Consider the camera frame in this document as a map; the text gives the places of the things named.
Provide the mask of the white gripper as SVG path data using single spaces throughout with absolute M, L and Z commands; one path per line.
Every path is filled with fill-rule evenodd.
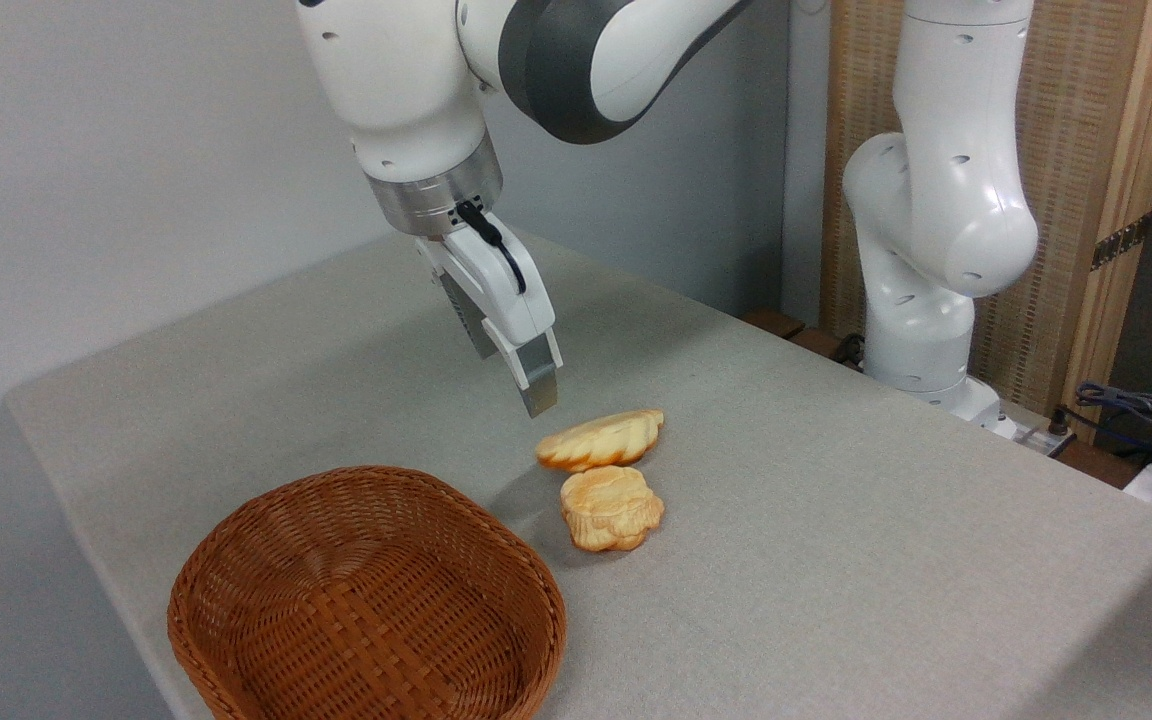
M 460 223 L 442 238 L 417 238 L 442 283 L 479 357 L 506 361 L 530 418 L 558 406 L 558 369 L 563 366 L 553 325 L 556 311 L 526 247 L 495 214 L 485 223 L 500 234 L 485 241 L 471 225 Z

